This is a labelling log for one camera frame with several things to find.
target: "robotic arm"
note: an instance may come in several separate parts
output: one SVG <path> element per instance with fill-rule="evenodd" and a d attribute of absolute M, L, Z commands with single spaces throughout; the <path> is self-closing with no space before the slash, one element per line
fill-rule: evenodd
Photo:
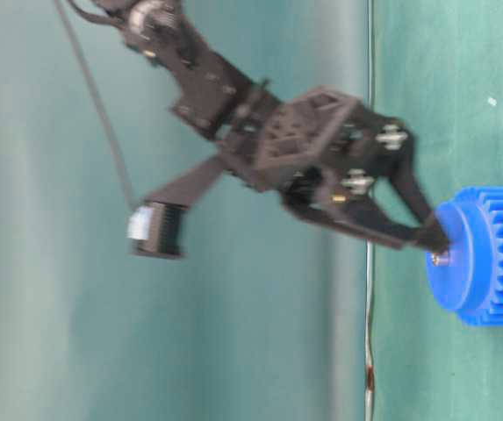
<path fill-rule="evenodd" d="M 449 240 L 413 176 L 415 137 L 396 118 L 325 87 L 283 103 L 213 52 L 183 13 L 181 0 L 92 0 L 104 15 L 71 6 L 117 28 L 151 64 L 165 67 L 182 92 L 171 111 L 218 153 L 146 197 L 131 220 L 137 254 L 176 258 L 183 214 L 224 172 L 264 192 L 276 190 L 295 217 L 337 232 L 434 253 Z M 390 220 L 369 195 L 387 178 L 419 221 Z"/>

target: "green backdrop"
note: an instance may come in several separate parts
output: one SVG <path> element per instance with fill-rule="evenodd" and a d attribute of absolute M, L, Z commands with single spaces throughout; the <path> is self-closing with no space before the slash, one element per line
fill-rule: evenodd
<path fill-rule="evenodd" d="M 419 135 L 435 203 L 503 185 L 503 2 L 376 0 L 376 108 Z M 388 189 L 377 193 L 402 213 Z M 377 421 L 503 419 L 503 329 L 475 329 L 431 297 L 423 253 L 376 254 Z"/>
<path fill-rule="evenodd" d="M 325 5 L 186 1 L 280 97 L 366 96 L 366 4 Z M 73 21 L 138 196 L 212 153 L 166 112 L 167 72 Z M 1 2 L 0 421 L 362 418 L 361 242 L 231 178 L 190 215 L 187 260 L 130 256 L 127 217 L 52 2 Z"/>

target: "black cable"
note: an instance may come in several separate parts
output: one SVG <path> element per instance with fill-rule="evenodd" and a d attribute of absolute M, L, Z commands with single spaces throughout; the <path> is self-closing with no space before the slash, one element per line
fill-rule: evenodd
<path fill-rule="evenodd" d="M 114 159 L 115 168 L 117 169 L 117 174 L 120 179 L 120 184 L 126 200 L 126 204 L 131 210 L 135 210 L 137 207 L 136 200 L 134 199 L 132 182 L 126 169 L 125 158 L 120 148 L 119 138 L 112 127 L 111 120 L 109 119 L 109 114 L 104 107 L 99 89 L 97 88 L 97 84 L 95 83 L 95 78 L 91 73 L 89 64 L 82 50 L 82 46 L 79 43 L 79 39 L 77 38 L 74 28 L 69 21 L 68 15 L 64 10 L 64 6 L 61 0 L 54 0 L 54 5 L 56 6 L 56 10 L 58 11 L 58 15 L 60 16 L 60 20 L 64 26 L 64 29 L 66 30 L 69 42 L 72 46 L 72 49 L 74 50 L 74 55 L 77 58 L 77 62 L 83 73 L 83 78 L 85 79 L 85 83 L 87 84 L 87 87 L 89 89 L 91 99 L 97 110 L 99 120 L 101 121 L 101 125 L 103 126 L 104 134 L 107 138 L 109 148 L 111 149 L 112 158 Z"/>

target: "wire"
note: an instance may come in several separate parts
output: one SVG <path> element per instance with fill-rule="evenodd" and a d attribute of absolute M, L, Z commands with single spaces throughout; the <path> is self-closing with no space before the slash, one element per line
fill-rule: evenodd
<path fill-rule="evenodd" d="M 122 188 L 122 193 L 125 197 L 126 205 L 131 209 L 136 209 L 136 200 L 134 199 L 132 182 L 130 179 L 130 175 L 128 174 L 128 170 L 126 169 L 125 158 L 120 148 L 119 138 L 117 133 L 114 131 L 112 127 L 111 120 L 109 118 L 109 114 L 104 107 L 103 99 L 101 98 L 101 94 L 99 93 L 99 89 L 95 82 L 95 78 L 91 73 L 89 64 L 87 59 L 85 58 L 85 54 L 82 50 L 82 46 L 75 34 L 74 27 L 72 26 L 68 15 L 64 9 L 64 6 L 61 0 L 54 0 L 54 5 L 56 10 L 58 11 L 58 15 L 60 16 L 60 21 L 66 30 L 66 34 L 68 36 L 68 40 L 72 49 L 74 51 L 74 55 L 77 58 L 77 63 L 79 64 L 83 79 L 87 84 L 87 88 L 89 90 L 91 100 L 95 105 L 95 109 L 97 110 L 97 115 L 99 116 L 99 120 L 101 122 L 101 126 L 104 129 L 104 134 L 107 139 L 107 143 L 109 148 L 111 149 L 112 158 L 114 160 L 114 165 L 117 170 L 117 175 L 120 180 L 120 186 Z"/>
<path fill-rule="evenodd" d="M 376 77 L 375 61 L 375 33 L 374 33 L 374 0 L 368 0 L 368 70 L 369 106 L 374 109 Z M 366 372 L 366 386 L 364 391 L 364 421 L 374 418 L 374 360 L 372 355 L 372 307 L 374 303 L 374 258 L 376 249 L 373 243 L 366 245 L 366 320 L 364 326 L 364 366 Z"/>

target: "blue gear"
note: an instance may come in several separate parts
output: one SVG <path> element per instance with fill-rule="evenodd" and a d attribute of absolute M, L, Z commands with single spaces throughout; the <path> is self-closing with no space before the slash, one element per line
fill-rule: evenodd
<path fill-rule="evenodd" d="M 468 188 L 436 211 L 452 241 L 427 255 L 438 303 L 472 326 L 503 326 L 503 188 Z"/>

